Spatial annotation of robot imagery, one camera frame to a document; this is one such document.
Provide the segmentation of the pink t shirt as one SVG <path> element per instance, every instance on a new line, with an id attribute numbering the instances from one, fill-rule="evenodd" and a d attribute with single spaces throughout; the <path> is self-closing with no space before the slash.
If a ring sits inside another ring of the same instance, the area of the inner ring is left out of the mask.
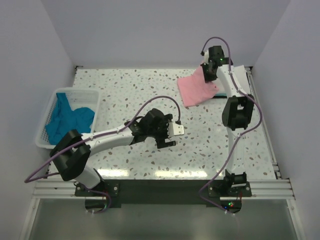
<path id="1" fill-rule="evenodd" d="M 213 82 L 205 82 L 202 67 L 199 65 L 193 74 L 177 80 L 178 90 L 184 107 L 192 107 L 212 99 L 219 91 Z"/>

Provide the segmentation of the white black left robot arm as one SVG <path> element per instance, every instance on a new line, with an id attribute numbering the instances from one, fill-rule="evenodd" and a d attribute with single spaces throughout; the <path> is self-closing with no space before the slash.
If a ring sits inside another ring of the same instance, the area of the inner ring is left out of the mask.
<path id="1" fill-rule="evenodd" d="M 50 157 L 65 182 L 75 180 L 78 188 L 99 196 L 108 191 L 107 184 L 96 169 L 87 165 L 90 157 L 116 147 L 142 143 L 147 138 L 153 138 L 158 149 L 173 147 L 177 143 L 170 139 L 184 133 L 180 120 L 173 121 L 172 114 L 153 108 L 111 131 L 79 133 L 71 130 L 56 144 Z"/>

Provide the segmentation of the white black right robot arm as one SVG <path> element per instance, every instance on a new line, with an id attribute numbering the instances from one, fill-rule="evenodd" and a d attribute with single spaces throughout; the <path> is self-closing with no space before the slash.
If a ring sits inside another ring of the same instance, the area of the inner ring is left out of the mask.
<path id="1" fill-rule="evenodd" d="M 227 97 L 222 111 L 222 123 L 227 129 L 228 157 L 222 170 L 222 179 L 215 179 L 208 187 L 210 197 L 237 197 L 250 190 L 244 164 L 244 141 L 242 133 L 248 128 L 254 103 L 241 87 L 232 62 L 225 57 L 221 46 L 212 46 L 201 53 L 201 64 L 206 83 L 219 80 Z"/>

